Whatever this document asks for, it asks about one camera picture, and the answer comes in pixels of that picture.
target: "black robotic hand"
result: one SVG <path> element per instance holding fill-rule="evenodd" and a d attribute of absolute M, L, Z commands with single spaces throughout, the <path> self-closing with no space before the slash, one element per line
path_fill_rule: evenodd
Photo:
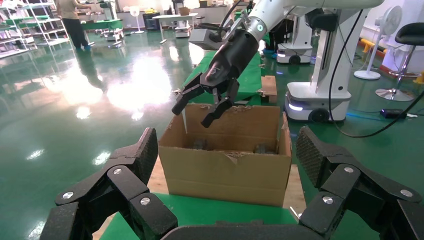
<path fill-rule="evenodd" d="M 182 88 L 172 112 L 179 115 L 190 100 L 204 92 L 213 94 L 213 107 L 201 122 L 208 128 L 234 104 L 240 85 L 237 78 L 255 56 L 258 47 L 252 34 L 244 29 L 237 29 L 213 56 L 206 73 L 197 74 Z"/>

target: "power adapter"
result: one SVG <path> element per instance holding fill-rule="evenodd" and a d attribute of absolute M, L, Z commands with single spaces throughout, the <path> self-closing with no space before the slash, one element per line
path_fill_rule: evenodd
<path fill-rule="evenodd" d="M 407 114 L 406 114 L 406 112 L 404 114 L 402 114 L 403 111 L 404 111 L 403 109 L 383 108 L 380 111 L 380 114 L 385 119 L 395 119 L 398 116 L 400 116 L 401 119 L 406 119 L 407 118 Z"/>

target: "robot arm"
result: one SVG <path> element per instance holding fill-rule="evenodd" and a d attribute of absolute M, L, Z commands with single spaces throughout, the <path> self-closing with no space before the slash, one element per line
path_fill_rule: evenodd
<path fill-rule="evenodd" d="M 172 112 L 179 115 L 191 99 L 207 92 L 213 94 L 214 104 L 201 124 L 208 128 L 214 120 L 219 119 L 234 104 L 239 89 L 237 78 L 258 51 L 259 41 L 287 14 L 303 16 L 319 8 L 366 9 L 382 2 L 383 0 L 260 0 L 248 17 L 239 18 L 225 34 L 223 39 L 226 42 L 216 52 L 208 70 L 196 75 L 183 87 Z"/>

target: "black stool seat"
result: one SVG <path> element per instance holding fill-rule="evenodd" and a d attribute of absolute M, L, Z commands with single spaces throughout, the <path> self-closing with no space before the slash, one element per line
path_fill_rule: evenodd
<path fill-rule="evenodd" d="M 400 44 L 424 46 L 424 22 L 410 23 L 401 27 L 394 40 Z"/>

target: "wooden board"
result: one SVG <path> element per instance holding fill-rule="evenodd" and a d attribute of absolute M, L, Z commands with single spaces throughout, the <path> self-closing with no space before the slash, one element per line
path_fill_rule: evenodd
<path fill-rule="evenodd" d="M 277 85 L 275 76 L 263 76 L 262 79 L 263 95 L 268 97 L 270 103 L 277 103 Z"/>

